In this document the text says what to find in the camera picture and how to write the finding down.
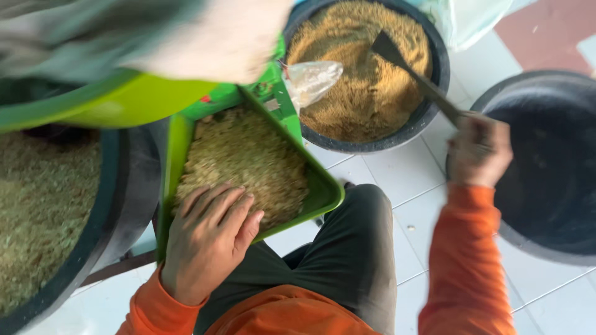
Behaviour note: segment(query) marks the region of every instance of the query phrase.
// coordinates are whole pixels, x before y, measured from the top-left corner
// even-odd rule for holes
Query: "white tile floor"
[[[532,0],[518,1],[520,5]],[[467,51],[451,55],[449,97],[462,108],[506,77],[521,72],[519,64],[495,33]],[[336,178],[379,185],[395,216],[394,240],[399,282],[396,334],[416,334],[417,314],[427,294],[428,250],[433,227],[445,202],[445,141],[454,128],[441,115],[421,137],[394,150],[353,156],[306,148]],[[312,241],[318,231],[305,222],[267,238],[285,255]],[[521,335],[595,334],[596,271],[527,255],[499,237],[514,322]],[[54,315],[26,332],[31,334],[111,334],[124,320],[128,300],[154,269],[148,265],[77,291]]]

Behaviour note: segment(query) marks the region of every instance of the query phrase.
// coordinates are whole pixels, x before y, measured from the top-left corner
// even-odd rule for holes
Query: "brown powder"
[[[254,194],[252,211],[265,211],[264,232],[302,210],[308,195],[305,170],[303,157],[263,116],[241,107],[221,111],[197,122],[172,214],[195,188],[231,181]]]
[[[95,203],[100,145],[0,135],[0,316],[35,295],[79,239]]]
[[[333,60],[343,64],[339,81],[300,120],[327,137],[371,142],[401,128],[422,102],[410,75],[370,46],[383,29],[419,74],[432,72],[429,42],[420,24],[379,3],[339,2],[316,13],[292,38],[288,64]]]

